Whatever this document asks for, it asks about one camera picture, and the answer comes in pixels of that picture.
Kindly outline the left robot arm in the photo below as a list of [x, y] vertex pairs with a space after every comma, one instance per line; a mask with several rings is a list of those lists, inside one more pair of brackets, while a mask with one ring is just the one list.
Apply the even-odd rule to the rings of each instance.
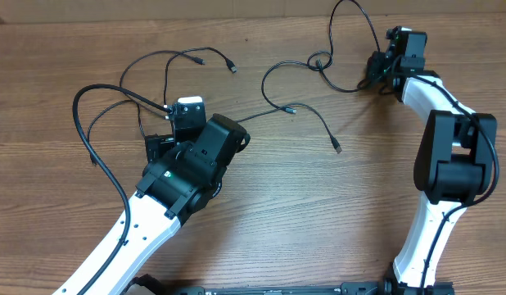
[[150, 162], [122, 213], [59, 294], [121, 294], [148, 258], [222, 186], [234, 155], [250, 136], [237, 122], [215, 114], [198, 138]]

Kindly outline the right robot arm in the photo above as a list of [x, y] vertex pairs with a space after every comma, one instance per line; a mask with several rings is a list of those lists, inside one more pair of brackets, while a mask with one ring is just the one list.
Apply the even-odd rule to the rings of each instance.
[[425, 70], [427, 34], [397, 26], [389, 46], [368, 59], [367, 78], [391, 89], [425, 124], [413, 180], [418, 207], [404, 246], [391, 263], [380, 294], [452, 294], [436, 282], [436, 267], [460, 216], [487, 199], [499, 178], [497, 120], [464, 106], [433, 70]]

